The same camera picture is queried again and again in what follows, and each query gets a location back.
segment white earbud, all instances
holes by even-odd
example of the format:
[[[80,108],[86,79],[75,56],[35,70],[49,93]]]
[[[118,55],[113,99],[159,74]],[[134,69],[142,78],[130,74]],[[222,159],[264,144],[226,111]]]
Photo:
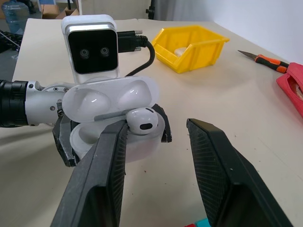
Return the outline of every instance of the white earbud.
[[[146,135],[158,126],[158,115],[151,108],[134,109],[126,114],[129,131],[137,135]]]

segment black cable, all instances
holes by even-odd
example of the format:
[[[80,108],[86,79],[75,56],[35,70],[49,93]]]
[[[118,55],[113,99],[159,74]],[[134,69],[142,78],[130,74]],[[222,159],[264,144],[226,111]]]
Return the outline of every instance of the black cable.
[[[150,59],[145,64],[139,66],[135,70],[128,73],[125,77],[133,76],[134,74],[136,74],[136,73],[142,71],[143,69],[149,67],[153,63],[153,61],[155,60],[155,49],[153,48],[152,44],[148,40],[146,41],[146,47],[150,50]]]

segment red object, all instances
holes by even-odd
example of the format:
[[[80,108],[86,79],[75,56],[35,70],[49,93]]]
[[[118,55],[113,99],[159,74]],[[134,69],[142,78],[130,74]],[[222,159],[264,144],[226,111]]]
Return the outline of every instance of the red object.
[[[290,63],[286,74],[276,82],[303,117],[303,65]]]

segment black cylinder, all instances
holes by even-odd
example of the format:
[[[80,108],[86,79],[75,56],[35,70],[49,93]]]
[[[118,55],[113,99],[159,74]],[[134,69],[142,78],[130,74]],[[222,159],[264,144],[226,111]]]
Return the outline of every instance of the black cylinder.
[[[0,127],[28,125],[25,98],[28,81],[0,80]]]

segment teal object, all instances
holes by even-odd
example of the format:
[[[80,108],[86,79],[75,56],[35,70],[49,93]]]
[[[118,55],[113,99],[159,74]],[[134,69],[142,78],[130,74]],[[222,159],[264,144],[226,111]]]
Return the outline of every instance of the teal object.
[[[211,227],[207,218],[205,218],[201,221],[197,221],[195,223],[195,225],[196,225],[196,227]]]

